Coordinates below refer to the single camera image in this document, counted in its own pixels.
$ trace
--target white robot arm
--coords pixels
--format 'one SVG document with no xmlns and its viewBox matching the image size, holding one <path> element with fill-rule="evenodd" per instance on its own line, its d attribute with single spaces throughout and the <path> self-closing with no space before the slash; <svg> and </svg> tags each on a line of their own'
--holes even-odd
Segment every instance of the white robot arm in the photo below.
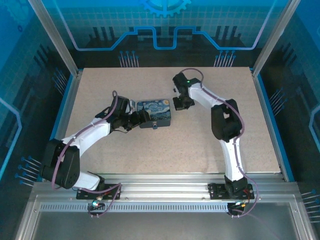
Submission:
<svg viewBox="0 0 320 240">
<path fill-rule="evenodd" d="M 239 170 L 239 168 L 243 170 L 243 167 L 240 158 L 240 139 L 237 137 L 240 135 L 242 124 L 237 115 L 224 104 L 224 102 L 228 103 L 238 111 L 236 101 L 233 99 L 225 100 L 217 96 L 203 86 L 200 80 L 196 78 L 187 79 L 182 72 L 173 78 L 173 83 L 173 90 L 177 93 L 173 102 L 177 111 L 195 105 L 194 101 L 211 111 L 212 132 L 219 140 L 223 150 L 225 187 L 230 196 L 235 196 L 236 193 L 242 195 L 243 189 L 248 186 L 247 179 Z"/>
<path fill-rule="evenodd" d="M 144 109 L 133 111 L 134 105 L 134 101 L 125 97 L 117 96 L 117 101 L 114 97 L 111 106 L 97 114 L 87 127 L 62 140 L 50 140 L 44 152 L 40 176 L 49 181 L 53 180 L 58 157 L 65 149 L 63 159 L 56 172 L 55 184 L 65 189 L 75 187 L 93 191 L 103 188 L 99 186 L 104 185 L 102 177 L 80 170 L 80 158 L 88 148 L 117 128 L 123 127 L 130 131 L 139 124 L 150 120 L 149 114 Z M 113 107 L 114 111 L 109 118 L 105 119 Z"/>
</svg>

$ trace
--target wooden table surface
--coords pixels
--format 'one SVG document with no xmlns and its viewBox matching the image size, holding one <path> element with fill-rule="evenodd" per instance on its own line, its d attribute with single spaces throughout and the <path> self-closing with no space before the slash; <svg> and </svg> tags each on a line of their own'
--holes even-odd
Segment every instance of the wooden table surface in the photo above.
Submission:
<svg viewBox="0 0 320 240">
<path fill-rule="evenodd" d="M 219 141 L 211 131 L 211 113 L 197 102 L 176 111 L 173 77 L 183 67 L 85 68 L 72 109 L 66 136 L 91 122 L 110 106 L 112 91 L 135 100 L 168 99 L 171 126 L 157 130 L 134 128 L 113 132 L 89 148 L 80 160 L 83 171 L 94 173 L 224 173 Z M 225 99 L 235 99 L 245 123 L 240 139 L 246 172 L 279 172 L 278 161 L 248 67 L 199 67 L 204 85 Z M 196 71 L 187 78 L 199 78 Z"/>
</svg>

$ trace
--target metal post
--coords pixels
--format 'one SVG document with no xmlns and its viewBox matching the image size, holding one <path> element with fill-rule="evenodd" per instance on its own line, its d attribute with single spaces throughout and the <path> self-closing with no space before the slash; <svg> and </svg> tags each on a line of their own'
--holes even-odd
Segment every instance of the metal post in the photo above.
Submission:
<svg viewBox="0 0 320 240">
<path fill-rule="evenodd" d="M 73 60 L 72 56 L 70 55 L 69 50 L 67 49 L 60 33 L 58 32 L 43 2 L 41 0 L 28 0 L 28 1 L 31 7 L 33 8 L 35 14 L 39 18 L 46 33 L 49 35 L 56 50 L 60 54 L 66 67 L 69 69 L 72 76 L 76 77 L 79 72 L 77 65 Z"/>
<path fill-rule="evenodd" d="M 253 75 L 257 76 L 264 64 L 266 63 L 269 55 L 271 54 L 272 50 L 274 49 L 276 43 L 278 42 L 279 38 L 281 37 L 282 33 L 284 32 L 288 22 L 290 21 L 292 15 L 294 14 L 297 6 L 299 5 L 300 0 L 291 0 L 287 3 L 280 18 L 278 19 L 270 37 L 266 41 L 259 57 L 257 58 L 254 66 L 253 66 Z"/>
</svg>

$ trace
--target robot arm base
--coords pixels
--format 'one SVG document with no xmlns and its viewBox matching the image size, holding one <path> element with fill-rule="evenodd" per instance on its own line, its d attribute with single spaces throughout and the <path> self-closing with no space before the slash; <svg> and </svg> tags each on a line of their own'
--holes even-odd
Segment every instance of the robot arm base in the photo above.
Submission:
<svg viewBox="0 0 320 240">
<path fill-rule="evenodd" d="M 210 183 L 207 188 L 211 200 L 250 200 L 255 199 L 251 184 L 246 178 L 231 182 L 226 176 L 225 183 Z"/>
</svg>

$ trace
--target black bracket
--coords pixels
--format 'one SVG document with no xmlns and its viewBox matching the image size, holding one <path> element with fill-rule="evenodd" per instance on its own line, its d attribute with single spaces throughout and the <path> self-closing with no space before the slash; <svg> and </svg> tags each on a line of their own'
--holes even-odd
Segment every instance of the black bracket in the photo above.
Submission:
<svg viewBox="0 0 320 240">
<path fill-rule="evenodd" d="M 105 184 L 104 189 L 101 189 L 101 190 L 109 189 L 109 188 L 113 187 L 114 185 L 116 185 L 116 184 Z M 118 187 L 112 189 L 110 192 L 107 192 L 106 194 L 105 193 L 89 193 L 84 190 L 78 190 L 76 192 L 76 199 L 78 199 L 78 200 L 96 200 L 97 197 L 103 196 L 102 200 L 112 200 L 114 198 L 117 190 L 118 190 Z M 115 200 L 120 199 L 120 193 L 121 193 L 121 188 L 120 188 L 120 191 L 118 192 L 118 194 L 116 195 Z"/>
<path fill-rule="evenodd" d="M 211 200 L 246 200 L 248 195 L 244 191 L 239 191 L 237 194 L 230 196 L 224 183 L 210 183 L 208 184 L 208 192 Z M 250 200 L 255 199 L 254 190 L 251 184 L 245 188 L 249 193 Z"/>
</svg>

